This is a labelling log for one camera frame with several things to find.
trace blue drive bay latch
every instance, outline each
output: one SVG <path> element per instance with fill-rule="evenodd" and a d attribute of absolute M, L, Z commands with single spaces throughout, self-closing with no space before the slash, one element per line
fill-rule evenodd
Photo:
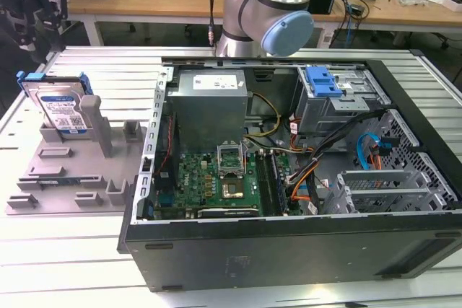
<path fill-rule="evenodd" d="M 341 97 L 343 95 L 335 83 L 335 77 L 325 66 L 307 66 L 306 79 L 315 97 Z"/>

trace white table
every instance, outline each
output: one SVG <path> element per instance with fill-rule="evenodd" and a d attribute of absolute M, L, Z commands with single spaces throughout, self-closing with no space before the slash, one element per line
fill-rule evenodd
<path fill-rule="evenodd" d="M 39 71 L 97 72 L 90 74 L 96 76 L 90 81 L 99 85 L 94 90 L 102 96 L 102 114 L 115 126 L 123 119 L 148 119 L 149 69 L 160 63 L 160 56 L 193 54 L 207 56 L 211 51 L 68 48 L 52 56 Z M 381 59 L 443 138 L 460 145 L 461 95 L 426 59 L 404 50 L 303 50 L 297 55 Z M 120 88 L 127 83 L 136 89 Z M 17 192 L 16 179 L 40 140 L 40 121 L 41 114 L 23 93 L 0 121 L 0 206 Z M 458 155 L 462 159 L 462 150 Z M 411 280 L 152 294 L 131 256 L 116 251 L 121 222 L 122 215 L 111 214 L 13 217 L 2 212 L 0 307 L 345 307 L 344 302 L 370 307 L 462 305 L 462 251 Z"/>

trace ram slot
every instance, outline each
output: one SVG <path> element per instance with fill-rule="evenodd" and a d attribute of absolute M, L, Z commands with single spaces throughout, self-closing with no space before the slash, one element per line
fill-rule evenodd
<path fill-rule="evenodd" d="M 261 209 L 264 216 L 273 216 L 274 209 L 270 186 L 271 175 L 268 175 L 270 172 L 267 172 L 266 170 L 265 156 L 257 154 L 255 159 L 258 189 L 260 191 Z"/>

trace yellow wire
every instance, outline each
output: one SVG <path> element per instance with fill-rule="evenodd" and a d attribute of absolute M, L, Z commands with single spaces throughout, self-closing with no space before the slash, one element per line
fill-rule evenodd
<path fill-rule="evenodd" d="M 277 122 L 276 124 L 274 124 L 274 128 L 272 128 L 271 130 L 269 131 L 265 131 L 264 133 L 249 133 L 247 135 L 244 135 L 244 137 L 249 137 L 249 136 L 252 136 L 252 137 L 264 137 L 264 136 L 269 136 L 273 133 L 275 133 L 279 127 L 279 125 L 281 124 L 281 115 L 279 114 L 278 110 L 274 107 L 273 104 L 271 104 L 271 102 L 266 99 L 263 95 L 259 94 L 259 93 L 253 93 L 254 95 L 256 95 L 257 97 L 260 97 L 261 99 L 263 99 L 263 101 L 265 101 L 269 107 L 271 107 L 274 111 L 274 113 L 276 113 L 276 117 L 277 117 Z"/>

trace expansion slot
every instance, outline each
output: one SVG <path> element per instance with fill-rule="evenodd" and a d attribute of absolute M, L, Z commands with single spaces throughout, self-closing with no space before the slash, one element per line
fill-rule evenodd
<path fill-rule="evenodd" d="M 257 154 L 256 167 L 263 214 L 265 216 L 281 216 L 282 209 L 278 190 L 279 188 L 282 189 L 282 187 L 278 187 L 281 182 L 277 169 L 273 170 L 272 155 Z"/>

